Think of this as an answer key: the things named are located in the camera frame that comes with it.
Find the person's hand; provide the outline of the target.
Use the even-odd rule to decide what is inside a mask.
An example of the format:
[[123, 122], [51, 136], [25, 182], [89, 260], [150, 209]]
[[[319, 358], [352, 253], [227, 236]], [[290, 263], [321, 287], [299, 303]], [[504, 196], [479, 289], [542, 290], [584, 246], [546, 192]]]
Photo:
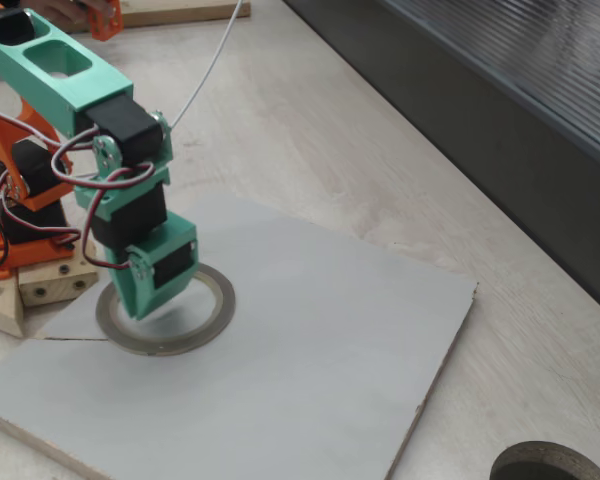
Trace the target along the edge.
[[109, 18], [115, 15], [115, 10], [110, 4], [102, 0], [22, 0], [20, 1], [20, 6], [35, 11], [52, 23], [61, 25], [83, 24], [87, 22], [88, 19], [83, 9], [84, 6], [92, 8]]

